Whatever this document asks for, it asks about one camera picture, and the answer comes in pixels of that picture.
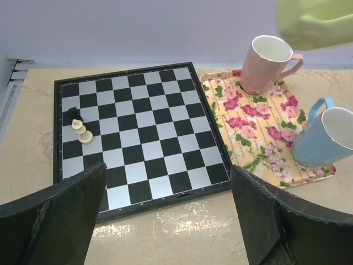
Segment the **light blue mug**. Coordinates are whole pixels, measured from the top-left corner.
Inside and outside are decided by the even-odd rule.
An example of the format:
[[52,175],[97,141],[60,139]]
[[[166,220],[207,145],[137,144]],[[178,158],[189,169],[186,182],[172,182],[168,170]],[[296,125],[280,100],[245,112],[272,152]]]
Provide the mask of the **light blue mug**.
[[324,167],[352,156],[352,112],[319,98],[307,125],[291,146],[293,158],[306,167]]

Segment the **pink mug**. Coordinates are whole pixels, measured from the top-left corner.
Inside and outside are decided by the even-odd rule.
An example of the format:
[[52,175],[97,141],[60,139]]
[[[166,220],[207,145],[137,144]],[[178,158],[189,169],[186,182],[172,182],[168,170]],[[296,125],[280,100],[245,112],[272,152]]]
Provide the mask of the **pink mug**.
[[240,85],[248,93],[260,95],[277,80],[296,73],[304,63],[284,40],[272,35],[253,39],[240,73]]

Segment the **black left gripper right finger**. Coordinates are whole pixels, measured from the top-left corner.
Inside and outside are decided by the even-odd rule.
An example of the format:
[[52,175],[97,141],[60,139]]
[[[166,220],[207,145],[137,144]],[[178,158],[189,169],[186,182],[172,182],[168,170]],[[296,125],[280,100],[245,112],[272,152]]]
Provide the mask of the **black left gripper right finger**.
[[352,264],[352,215],[273,186],[240,166],[231,189],[249,264]]

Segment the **light green mug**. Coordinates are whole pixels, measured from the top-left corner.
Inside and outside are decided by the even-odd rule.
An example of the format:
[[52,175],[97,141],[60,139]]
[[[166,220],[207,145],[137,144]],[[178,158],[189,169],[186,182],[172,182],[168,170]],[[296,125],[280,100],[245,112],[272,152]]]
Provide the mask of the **light green mug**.
[[276,24],[295,50],[352,44],[352,1],[277,1]]

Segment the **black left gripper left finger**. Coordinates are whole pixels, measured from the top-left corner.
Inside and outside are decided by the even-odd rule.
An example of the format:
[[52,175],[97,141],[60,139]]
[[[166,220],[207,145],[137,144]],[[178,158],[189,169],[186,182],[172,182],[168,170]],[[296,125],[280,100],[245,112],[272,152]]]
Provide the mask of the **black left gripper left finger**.
[[1,205],[1,264],[84,264],[106,164]]

